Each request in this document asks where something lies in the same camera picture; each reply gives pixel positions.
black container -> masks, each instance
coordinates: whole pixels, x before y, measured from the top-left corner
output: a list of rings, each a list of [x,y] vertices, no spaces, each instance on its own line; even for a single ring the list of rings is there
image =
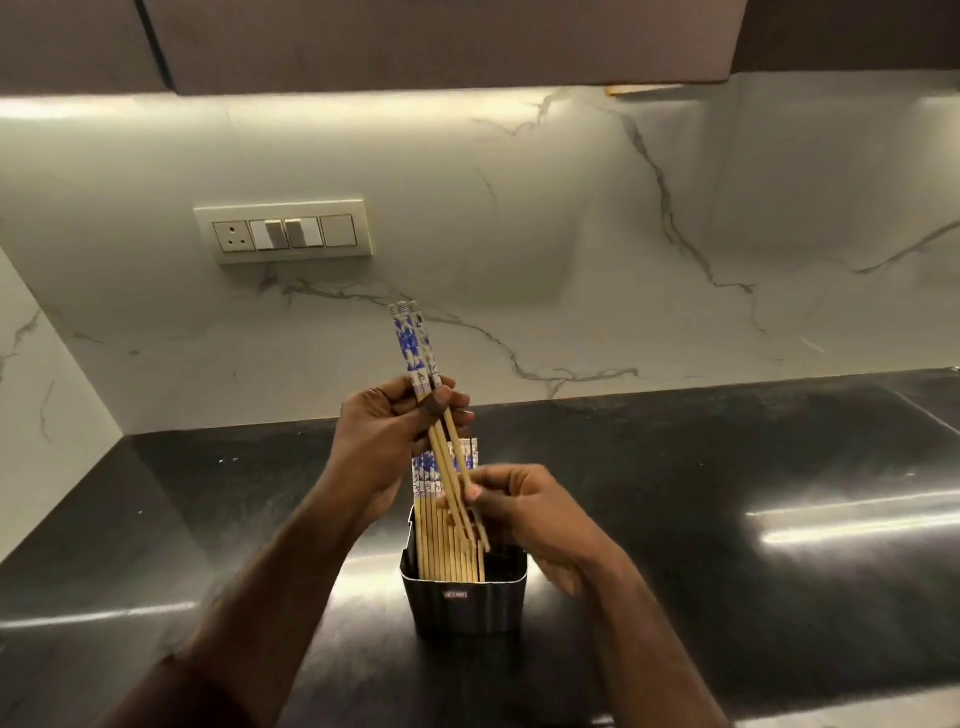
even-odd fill
[[[519,629],[527,589],[526,551],[494,546],[486,555],[488,581],[482,584],[425,581],[417,572],[416,529],[411,511],[400,574],[421,635],[493,635]]]

hand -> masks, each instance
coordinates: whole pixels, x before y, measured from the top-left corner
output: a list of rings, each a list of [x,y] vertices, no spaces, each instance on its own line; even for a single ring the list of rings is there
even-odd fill
[[[571,596],[583,593],[585,570],[620,551],[543,465],[487,465],[470,478],[467,504],[502,524]]]
[[[410,460],[429,449],[427,430],[444,411],[453,409],[453,422],[466,436],[474,415],[464,408],[470,397],[454,392],[456,381],[443,377],[426,400],[417,404],[410,377],[357,392],[344,401],[333,436],[333,450],[321,482],[345,489],[360,514],[354,537],[386,513],[396,499]]]

bamboo chopstick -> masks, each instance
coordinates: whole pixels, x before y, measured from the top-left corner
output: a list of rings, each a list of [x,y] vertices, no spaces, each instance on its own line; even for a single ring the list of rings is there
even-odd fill
[[[433,345],[430,343],[430,336],[426,332],[426,322],[423,320],[423,314],[420,311],[416,301],[411,301],[408,304],[410,309],[410,314],[413,317],[414,329],[417,334],[417,340],[420,344],[420,352],[422,353],[423,358],[426,359],[427,368],[430,371],[430,378],[433,380],[434,388],[440,387],[443,385],[443,381],[440,377],[440,368],[437,366],[437,358],[433,353]],[[456,458],[457,465],[460,468],[460,474],[464,479],[464,486],[468,486],[470,483],[470,474],[469,468],[467,467],[467,459],[464,456],[463,445],[460,442],[460,435],[457,432],[457,425],[453,422],[453,414],[447,409],[444,412],[444,422],[446,424],[447,432],[450,435],[450,443],[453,446],[453,455]],[[470,534],[470,540],[472,538],[472,529],[469,528],[469,516],[467,515],[467,508],[464,505],[464,500],[461,494],[461,485],[460,481],[457,481],[457,487],[454,490],[454,493],[457,497],[457,509],[461,512],[461,517],[465,520],[468,525],[468,533]],[[483,519],[480,518],[480,514],[474,509],[470,509],[473,512],[473,517],[476,520],[477,532],[480,534],[480,541],[483,543],[483,548],[485,551],[490,551],[490,540],[487,538],[487,529],[484,527]]]
[[[417,401],[443,384],[422,313],[416,302],[390,306],[396,337],[407,363]],[[485,552],[490,541],[482,520],[468,510],[458,472],[469,483],[476,466],[476,440],[461,440],[449,408],[427,431],[430,451],[415,459],[414,526],[417,531],[417,568],[421,579],[443,582],[486,580]],[[443,494],[453,524],[438,505]],[[470,513],[476,521],[473,530]]]

kitchen counter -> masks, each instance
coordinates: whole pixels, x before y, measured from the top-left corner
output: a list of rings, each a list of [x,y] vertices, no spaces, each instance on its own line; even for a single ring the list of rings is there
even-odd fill
[[[553,471],[640,565],[732,717],[960,683],[954,371],[477,411],[481,460]],[[0,565],[0,725],[83,723],[117,699],[293,511],[334,424],[121,442]],[[351,553],[281,724],[602,721],[581,614],[535,571],[519,633],[417,637],[397,573],[411,501]],[[818,509],[837,503],[861,530],[894,525],[836,536]]]

switch plate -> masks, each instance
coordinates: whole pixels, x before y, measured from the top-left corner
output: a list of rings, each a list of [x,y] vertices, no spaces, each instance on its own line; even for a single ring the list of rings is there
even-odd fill
[[[200,226],[204,243],[221,265],[233,263],[272,263],[284,260],[310,260],[335,257],[367,257],[373,255],[370,227],[363,200],[341,200],[336,202],[280,203],[271,205],[231,205],[198,206],[194,215]],[[214,224],[237,221],[294,220],[350,215],[357,244],[348,247],[327,247],[316,245],[286,250],[255,250],[253,236],[247,229],[246,240],[250,247],[242,255],[225,253],[214,229]]]
[[[320,219],[329,248],[350,248],[357,244],[351,215],[326,215]]]
[[[214,223],[213,234],[217,246],[222,253],[251,253],[253,251],[253,236],[250,226],[241,220],[232,220],[225,223]]]
[[[287,230],[291,248],[321,248],[324,237],[320,232],[320,223],[315,217],[293,218],[283,221]]]
[[[282,251],[290,247],[279,220],[251,220],[253,246],[258,251]]]

